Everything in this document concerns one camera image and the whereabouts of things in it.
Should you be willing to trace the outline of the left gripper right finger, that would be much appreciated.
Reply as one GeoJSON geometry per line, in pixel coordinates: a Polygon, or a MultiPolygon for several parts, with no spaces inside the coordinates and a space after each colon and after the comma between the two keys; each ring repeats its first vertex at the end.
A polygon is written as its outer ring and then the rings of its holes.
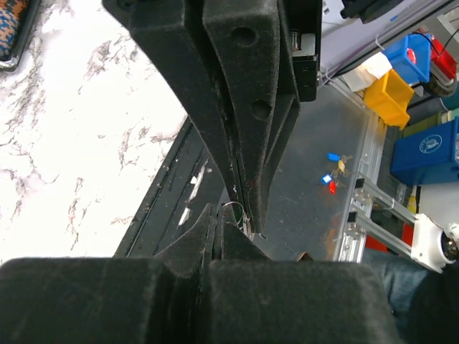
{"type": "Polygon", "coordinates": [[[274,262],[209,210],[208,343],[398,343],[381,282],[362,264],[274,262]]]}

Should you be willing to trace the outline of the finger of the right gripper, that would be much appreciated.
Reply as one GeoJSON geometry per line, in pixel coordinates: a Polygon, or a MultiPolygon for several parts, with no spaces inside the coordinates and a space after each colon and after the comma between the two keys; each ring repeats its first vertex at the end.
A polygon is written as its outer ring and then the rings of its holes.
{"type": "Polygon", "coordinates": [[[186,110],[222,175],[230,200],[238,182],[220,63],[203,26],[203,1],[104,1],[186,110]]]}

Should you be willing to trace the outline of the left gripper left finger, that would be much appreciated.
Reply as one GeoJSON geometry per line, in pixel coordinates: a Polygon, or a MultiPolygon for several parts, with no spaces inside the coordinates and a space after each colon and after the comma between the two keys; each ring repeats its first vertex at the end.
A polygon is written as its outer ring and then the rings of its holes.
{"type": "Polygon", "coordinates": [[[3,343],[195,343],[216,220],[153,257],[20,258],[1,267],[3,343]]]}

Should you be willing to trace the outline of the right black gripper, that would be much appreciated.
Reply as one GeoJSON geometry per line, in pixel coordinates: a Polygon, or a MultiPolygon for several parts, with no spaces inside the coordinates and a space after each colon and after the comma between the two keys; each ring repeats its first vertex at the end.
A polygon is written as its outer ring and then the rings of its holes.
{"type": "Polygon", "coordinates": [[[265,228],[286,120],[298,114],[299,100],[316,99],[322,9],[318,0],[204,3],[203,25],[232,106],[229,171],[235,181],[225,184],[255,233],[265,228]]]}

